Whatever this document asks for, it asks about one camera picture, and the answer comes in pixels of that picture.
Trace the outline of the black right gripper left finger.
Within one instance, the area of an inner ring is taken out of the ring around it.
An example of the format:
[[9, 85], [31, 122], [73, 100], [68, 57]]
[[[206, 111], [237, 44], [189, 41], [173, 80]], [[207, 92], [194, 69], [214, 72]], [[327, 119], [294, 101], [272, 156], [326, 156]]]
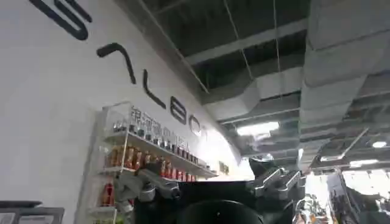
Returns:
[[134, 172], [124, 170], [114, 178], [114, 201], [122, 214], [133, 211], [131, 200], [151, 202], [156, 192], [167, 199], [180, 197], [178, 182], [161, 177], [158, 174], [158, 164], [149, 163]]

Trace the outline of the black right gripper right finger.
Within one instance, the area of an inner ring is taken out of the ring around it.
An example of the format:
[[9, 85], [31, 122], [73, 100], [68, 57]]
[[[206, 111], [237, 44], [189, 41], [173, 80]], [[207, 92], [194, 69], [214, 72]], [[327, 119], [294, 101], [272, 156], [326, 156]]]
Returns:
[[297, 201], [305, 197], [307, 178], [301, 170], [274, 160], [249, 158], [248, 161], [255, 178], [246, 187], [255, 197]]

